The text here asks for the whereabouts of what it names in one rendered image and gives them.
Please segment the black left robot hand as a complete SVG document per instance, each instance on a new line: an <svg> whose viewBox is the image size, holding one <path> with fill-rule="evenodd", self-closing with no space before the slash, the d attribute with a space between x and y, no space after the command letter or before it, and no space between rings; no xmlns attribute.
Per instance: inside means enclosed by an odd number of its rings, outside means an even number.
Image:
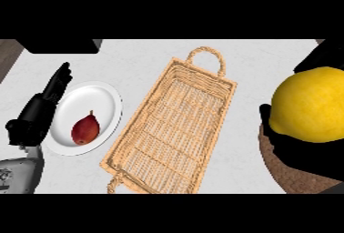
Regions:
<svg viewBox="0 0 344 233"><path fill-rule="evenodd" d="M12 146L36 147L45 140L71 79L70 62L65 62L55 71L43 92L31 97L18 118L6 123Z"/></svg>

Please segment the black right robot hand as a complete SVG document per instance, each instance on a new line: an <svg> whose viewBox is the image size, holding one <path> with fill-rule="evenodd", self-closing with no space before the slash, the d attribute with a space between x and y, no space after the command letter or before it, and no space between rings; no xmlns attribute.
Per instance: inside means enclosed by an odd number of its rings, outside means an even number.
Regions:
<svg viewBox="0 0 344 233"><path fill-rule="evenodd" d="M294 68L294 74L324 66L344 71L344 39L322 41ZM344 139L312 143L281 135L269 125L271 110L272 102L260 105L263 134L269 137L273 153L282 163L310 174L344 181Z"/></svg>

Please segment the yellow lemon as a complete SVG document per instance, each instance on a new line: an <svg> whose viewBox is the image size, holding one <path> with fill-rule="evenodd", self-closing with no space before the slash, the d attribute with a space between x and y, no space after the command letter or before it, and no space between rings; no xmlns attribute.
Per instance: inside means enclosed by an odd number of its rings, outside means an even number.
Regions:
<svg viewBox="0 0 344 233"><path fill-rule="evenodd" d="M344 71L330 66L290 76L272 97L269 125L306 142L344 139Z"/></svg>

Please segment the brown round placemat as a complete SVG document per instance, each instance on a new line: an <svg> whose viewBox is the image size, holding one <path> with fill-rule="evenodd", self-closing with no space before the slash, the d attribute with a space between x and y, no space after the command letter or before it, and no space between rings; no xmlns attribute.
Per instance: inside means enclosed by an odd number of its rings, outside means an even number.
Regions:
<svg viewBox="0 0 344 233"><path fill-rule="evenodd" d="M288 194L318 194L340 184L338 180L300 171L282 163L273 153L275 146L269 137L263 134L263 127L260 127L259 141L265 165L273 180Z"/></svg>

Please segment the tan wicker basket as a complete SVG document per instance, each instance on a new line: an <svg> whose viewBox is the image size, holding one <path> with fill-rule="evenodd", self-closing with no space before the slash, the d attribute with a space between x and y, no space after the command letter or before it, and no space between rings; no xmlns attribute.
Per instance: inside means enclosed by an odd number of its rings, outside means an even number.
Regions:
<svg viewBox="0 0 344 233"><path fill-rule="evenodd" d="M225 62L216 73L194 65L201 52L223 57L201 46L172 59L102 159L110 193L118 186L144 194L200 190L237 88Z"/></svg>

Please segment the red pear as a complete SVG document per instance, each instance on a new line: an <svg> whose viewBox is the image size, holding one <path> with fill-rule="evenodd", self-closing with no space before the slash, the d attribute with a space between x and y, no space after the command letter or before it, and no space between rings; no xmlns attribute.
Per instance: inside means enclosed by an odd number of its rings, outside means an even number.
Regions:
<svg viewBox="0 0 344 233"><path fill-rule="evenodd" d="M71 138L77 145L89 144L99 134L99 122L96 116L89 114L74 125L71 129Z"/></svg>

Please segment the white oval plate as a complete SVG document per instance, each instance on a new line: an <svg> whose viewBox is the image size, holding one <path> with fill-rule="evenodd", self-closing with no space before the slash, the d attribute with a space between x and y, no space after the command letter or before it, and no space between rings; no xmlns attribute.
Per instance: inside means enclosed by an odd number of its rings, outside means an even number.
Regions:
<svg viewBox="0 0 344 233"><path fill-rule="evenodd" d="M90 114L99 122L99 134L89 144L80 146L73 141L71 129ZM79 156L90 152L111 137L121 116L123 98L113 85L101 81L89 81L70 87L58 104L45 139L48 148L64 156Z"/></svg>

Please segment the black appliance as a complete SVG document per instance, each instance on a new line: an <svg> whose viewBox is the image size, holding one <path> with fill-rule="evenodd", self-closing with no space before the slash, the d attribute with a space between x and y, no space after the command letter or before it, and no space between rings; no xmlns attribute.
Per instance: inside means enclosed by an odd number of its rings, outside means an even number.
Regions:
<svg viewBox="0 0 344 233"><path fill-rule="evenodd" d="M18 39L33 54L96 54L101 39Z"/></svg>

